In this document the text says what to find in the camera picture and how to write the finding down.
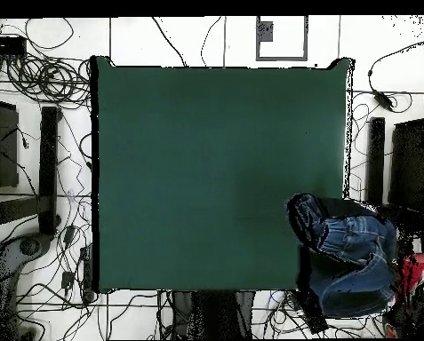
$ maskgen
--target blue denim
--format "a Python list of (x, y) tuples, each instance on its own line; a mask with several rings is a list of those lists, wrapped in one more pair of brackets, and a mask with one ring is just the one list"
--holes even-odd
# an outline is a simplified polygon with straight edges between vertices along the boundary
[(308, 241), (312, 272), (310, 288), (317, 294), (323, 314), (355, 317), (383, 310), (394, 292), (391, 262), (396, 230), (374, 216), (327, 218), (312, 194), (296, 195), (288, 206), (288, 219), (297, 223), (297, 236)]

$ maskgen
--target red object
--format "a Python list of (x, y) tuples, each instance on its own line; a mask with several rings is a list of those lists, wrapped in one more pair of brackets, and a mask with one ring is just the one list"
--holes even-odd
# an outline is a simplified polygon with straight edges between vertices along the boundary
[[(424, 281), (424, 254), (414, 254), (404, 260), (401, 281), (404, 287), (404, 297), (407, 298), (413, 293), (416, 286)], [(401, 291), (396, 294), (396, 301), (401, 298), (399, 297), (400, 293)]]

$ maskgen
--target green surface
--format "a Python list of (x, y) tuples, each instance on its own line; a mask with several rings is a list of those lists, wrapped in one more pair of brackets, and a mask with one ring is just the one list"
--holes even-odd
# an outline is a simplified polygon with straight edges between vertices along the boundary
[(298, 241), (284, 200), (342, 196), (349, 63), (98, 58), (100, 287), (294, 289)]

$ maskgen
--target black border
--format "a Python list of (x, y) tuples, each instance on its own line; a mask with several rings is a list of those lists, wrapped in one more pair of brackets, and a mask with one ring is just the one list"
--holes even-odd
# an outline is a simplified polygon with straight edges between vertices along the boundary
[(100, 112), (98, 102), (98, 61), (90, 57), (90, 94), (92, 112), (92, 289), (100, 294)]

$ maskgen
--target power adapter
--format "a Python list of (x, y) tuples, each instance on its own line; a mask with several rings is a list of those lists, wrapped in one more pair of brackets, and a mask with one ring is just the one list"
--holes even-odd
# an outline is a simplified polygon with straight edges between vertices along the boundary
[(379, 91), (372, 90), (372, 94), (374, 95), (374, 99), (386, 110), (393, 111), (393, 104), (390, 98), (385, 95), (384, 93), (381, 93)]

